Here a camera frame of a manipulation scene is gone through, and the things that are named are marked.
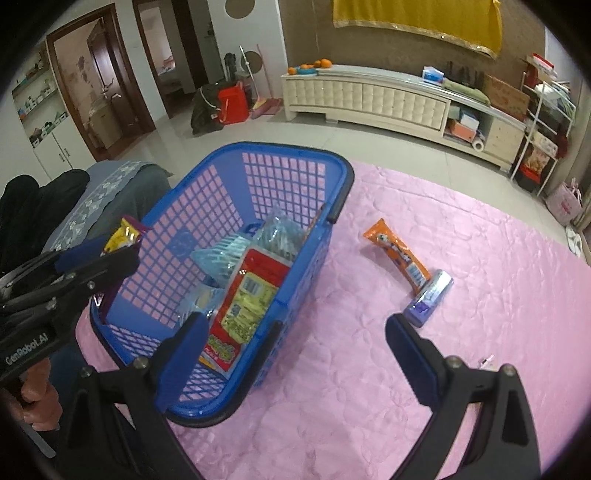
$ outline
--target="snack package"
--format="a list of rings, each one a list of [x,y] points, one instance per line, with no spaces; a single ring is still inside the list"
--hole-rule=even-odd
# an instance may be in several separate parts
[[[103,253],[107,254],[130,245],[135,245],[134,248],[139,250],[139,243],[142,237],[150,230],[150,227],[138,222],[135,218],[130,217],[129,215],[123,215],[119,228],[113,233],[113,235],[111,235],[105,244]],[[113,285],[104,294],[100,293],[94,295],[94,302],[99,309],[99,319],[104,325],[107,323],[107,313],[109,312],[111,305],[113,305],[117,292],[122,284],[123,280]]]
[[[195,250],[191,253],[191,259],[205,274],[212,277],[219,287],[225,288],[250,243],[250,239],[239,233],[233,233],[210,248]]]
[[[387,256],[411,284],[415,294],[431,280],[429,271],[417,260],[400,237],[388,228],[383,218],[380,218],[363,236],[384,249]]]
[[[246,250],[213,320],[202,363],[230,377],[290,267],[290,262],[256,245]]]
[[[180,327],[193,312],[203,313],[213,320],[215,310],[220,306],[224,297],[223,288],[214,288],[200,283],[192,289],[178,304],[178,326]]]
[[[121,225],[115,233],[111,235],[103,252],[107,254],[114,250],[133,245],[139,240],[139,237],[148,230],[148,227],[142,225],[134,218],[124,215],[121,219]]]
[[[306,231],[276,206],[252,239],[255,245],[290,262],[296,259],[305,240]]]

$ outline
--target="white wall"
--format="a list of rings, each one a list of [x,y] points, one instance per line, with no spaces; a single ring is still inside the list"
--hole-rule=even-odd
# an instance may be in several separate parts
[[[143,10],[140,16],[144,26],[146,41],[150,48],[150,55],[152,56],[156,71],[159,72],[164,68],[164,60],[173,54],[168,43],[168,38],[166,37],[160,8],[158,6],[148,8]]]
[[[220,58],[231,52],[236,55],[236,65],[241,69],[242,45],[244,51],[256,52],[261,48],[272,94],[275,98],[283,97],[281,75],[287,71],[287,55],[277,0],[256,0],[252,12],[244,18],[235,19],[226,12],[224,0],[207,0],[216,31]],[[254,74],[259,94],[269,98],[271,92],[267,86],[265,72],[261,69]]]
[[[123,43],[148,111],[154,121],[159,120],[166,116],[166,110],[152,77],[150,64],[139,36],[131,0],[78,0],[51,26],[48,32],[52,32],[82,15],[111,3],[115,4]]]
[[[554,64],[554,69],[561,82],[570,82],[571,98],[576,103],[581,90],[583,76],[577,64],[573,61],[558,39],[546,28],[546,50],[544,57]]]
[[[113,0],[79,0],[72,5],[48,30],[54,31],[68,22],[81,17],[97,8],[113,3]],[[135,21],[131,0],[114,0],[119,28],[129,61],[139,84],[150,115],[154,121],[165,117],[166,110],[160,98],[156,83],[152,77],[150,65],[144,52],[139,30]],[[27,173],[39,184],[46,184],[49,177],[35,156],[33,146],[28,140],[17,109],[12,100],[11,88],[3,93],[0,106],[0,187],[4,191],[6,184],[16,175]]]
[[[195,84],[193,83],[191,70],[189,70],[187,57],[185,56],[181,35],[178,32],[177,20],[174,17],[173,4],[170,0],[160,0],[158,4],[160,5],[160,15],[162,15],[162,22],[164,23],[168,43],[170,49],[173,51],[174,70],[177,73],[178,79],[181,81],[184,92],[195,92]]]
[[[209,14],[209,7],[207,0],[188,0],[189,9],[191,10],[191,19],[193,20],[193,27],[197,35],[197,42],[199,43],[199,50],[203,58],[205,71],[207,72],[207,79],[209,83],[217,82],[223,79],[223,67],[220,54],[217,50],[217,42],[215,35],[209,35],[209,23],[212,18]]]
[[[28,174],[45,185],[49,176],[43,170],[33,146],[22,129],[9,92],[0,100],[0,195],[6,184],[17,175]]]

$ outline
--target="storage box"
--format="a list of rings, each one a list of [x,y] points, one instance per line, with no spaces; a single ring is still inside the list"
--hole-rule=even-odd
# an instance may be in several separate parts
[[[558,152],[558,145],[538,131],[534,132],[534,135],[531,137],[531,142],[550,157],[555,157],[556,152]]]
[[[462,125],[457,120],[450,120],[447,123],[447,127],[454,137],[461,138],[470,143],[472,143],[472,140],[474,140],[474,137],[476,136],[476,130],[468,128],[466,125]]]
[[[480,125],[476,114],[464,109],[460,111],[460,123],[471,130],[478,130],[478,125]]]
[[[525,119],[530,104],[530,96],[526,93],[490,75],[484,75],[482,92],[490,99],[493,107],[521,122]]]
[[[550,161],[550,156],[542,152],[538,147],[534,145],[532,147],[531,152],[525,156],[522,165],[533,171],[538,176],[538,182],[541,183],[542,170]]]

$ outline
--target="black cloth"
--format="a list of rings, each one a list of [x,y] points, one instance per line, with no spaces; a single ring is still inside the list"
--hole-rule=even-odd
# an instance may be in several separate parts
[[[69,170],[41,188],[29,175],[8,182],[0,199],[1,272],[14,270],[41,254],[89,180],[84,170]]]
[[[193,135],[215,132],[223,128],[217,118],[212,118],[212,115],[217,115],[220,112],[220,100],[217,98],[217,93],[235,85],[236,82],[208,83],[197,90],[195,97],[193,97],[193,114],[191,115]]]

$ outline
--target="wall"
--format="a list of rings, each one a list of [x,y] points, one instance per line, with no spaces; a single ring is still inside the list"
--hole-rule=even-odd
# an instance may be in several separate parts
[[[121,30],[123,43],[125,44],[135,78],[138,81],[139,89],[152,119],[157,121],[166,116],[166,110],[164,109],[164,104],[152,77],[150,64],[146,58],[144,46],[139,36],[131,0],[78,0],[51,26],[48,33],[82,15],[111,3],[115,4],[119,29]]]
[[[181,81],[184,92],[195,92],[195,84],[193,83],[191,70],[189,70],[187,57],[185,56],[181,35],[178,32],[177,20],[174,17],[173,3],[171,0],[158,0],[158,4],[160,5],[160,15],[162,15],[162,22],[164,23],[168,43],[173,52],[174,70],[177,73],[178,79]]]
[[[217,50],[216,37],[213,33],[210,33],[212,18],[209,14],[207,0],[188,0],[188,2],[199,50],[207,72],[207,79],[209,83],[215,83],[223,79],[224,73],[220,54]]]
[[[287,59],[290,65],[320,58],[421,74],[423,66],[459,66],[484,70],[519,86],[524,64],[533,51],[543,54],[544,26],[519,0],[502,0],[503,44],[497,60],[434,38],[371,27],[335,28],[332,0],[279,0]]]
[[[577,99],[581,91],[581,84],[584,81],[583,75],[558,39],[547,28],[545,32],[546,51],[544,57],[554,64],[559,81],[570,82],[571,98]]]
[[[92,102],[102,94],[103,84],[87,43],[97,22],[86,24],[55,42],[57,61],[82,122],[88,121]]]
[[[146,35],[146,41],[150,48],[150,55],[154,61],[156,72],[164,68],[164,60],[169,58],[173,52],[170,49],[166,30],[162,23],[160,8],[156,5],[140,12],[142,25]]]
[[[238,71],[243,72],[240,46],[245,52],[251,51],[257,55],[258,46],[265,66],[265,69],[254,72],[258,93],[263,98],[282,97],[281,75],[287,71],[287,55],[277,0],[256,0],[252,11],[243,18],[232,18],[228,15],[225,0],[207,0],[207,4],[222,61],[226,53],[233,53],[236,56]],[[269,91],[265,72],[272,91]]]
[[[113,3],[113,1],[79,0],[52,25],[48,33],[110,3]],[[156,121],[166,116],[166,110],[164,109],[164,104],[152,77],[150,64],[148,64],[148,59],[145,56],[144,46],[139,36],[131,0],[115,0],[114,3],[121,29],[121,36],[123,37],[123,42],[129,55],[129,61],[131,62],[139,89],[144,97],[150,115]],[[3,93],[1,101],[0,145],[2,145],[2,150],[0,151],[0,187],[2,191],[11,178],[22,173],[33,176],[40,184],[46,184],[49,181],[49,177],[38,162],[33,146],[23,131],[10,89]]]
[[[28,174],[45,185],[49,177],[33,150],[33,146],[22,130],[12,95],[4,94],[0,100],[0,194],[6,184],[21,174]]]

